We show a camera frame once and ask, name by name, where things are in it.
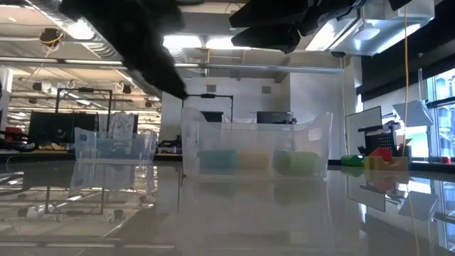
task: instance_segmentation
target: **glossy table surface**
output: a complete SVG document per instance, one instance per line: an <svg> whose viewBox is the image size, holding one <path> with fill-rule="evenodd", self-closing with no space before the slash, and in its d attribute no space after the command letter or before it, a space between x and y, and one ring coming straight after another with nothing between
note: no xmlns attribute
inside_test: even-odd
<svg viewBox="0 0 455 256"><path fill-rule="evenodd" d="M453 255L455 175L182 178L181 164L10 164L0 255Z"/></svg>

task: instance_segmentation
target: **computer monitor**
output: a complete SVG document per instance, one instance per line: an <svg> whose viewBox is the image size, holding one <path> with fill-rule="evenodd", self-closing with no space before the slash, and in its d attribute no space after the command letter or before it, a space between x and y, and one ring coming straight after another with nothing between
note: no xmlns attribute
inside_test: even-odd
<svg viewBox="0 0 455 256"><path fill-rule="evenodd" d="M290 124L294 118L293 112L258 112L258 124Z"/></svg>

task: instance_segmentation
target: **clear plastic bin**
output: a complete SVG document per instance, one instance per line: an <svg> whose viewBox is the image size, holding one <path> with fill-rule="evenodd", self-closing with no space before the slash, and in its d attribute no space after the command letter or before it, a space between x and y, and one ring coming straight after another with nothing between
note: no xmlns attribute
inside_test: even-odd
<svg viewBox="0 0 455 256"><path fill-rule="evenodd" d="M106 164L148 164L153 161L156 133L133 134L131 138L75 128L77 161Z"/></svg>
<svg viewBox="0 0 455 256"><path fill-rule="evenodd" d="M182 109L186 175L252 178L325 178L332 114L305 124L207 122Z"/></svg>

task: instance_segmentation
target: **red object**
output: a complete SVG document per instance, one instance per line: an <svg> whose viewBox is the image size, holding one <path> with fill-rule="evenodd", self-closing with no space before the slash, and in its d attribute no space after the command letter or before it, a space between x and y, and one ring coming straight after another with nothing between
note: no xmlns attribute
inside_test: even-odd
<svg viewBox="0 0 455 256"><path fill-rule="evenodd" d="M375 151L371 152L368 156L382 156L384 161L392 161L392 150L379 146Z"/></svg>
<svg viewBox="0 0 455 256"><path fill-rule="evenodd" d="M23 134L22 129L18 127L7 127L5 132L13 132L17 134ZM5 142L20 142L21 138L14 135L5 135Z"/></svg>
<svg viewBox="0 0 455 256"><path fill-rule="evenodd" d="M443 157L441 157L441 163L442 164L451 164L452 160L451 160L450 156L443 156Z"/></svg>

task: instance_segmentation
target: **yellow foam cylinder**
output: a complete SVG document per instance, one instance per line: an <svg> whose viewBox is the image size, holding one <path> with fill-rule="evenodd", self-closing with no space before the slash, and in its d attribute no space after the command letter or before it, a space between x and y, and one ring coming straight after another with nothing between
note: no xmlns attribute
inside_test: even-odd
<svg viewBox="0 0 455 256"><path fill-rule="evenodd" d="M269 156L266 153L252 153L240 151L238 153L239 169L267 170L269 168Z"/></svg>

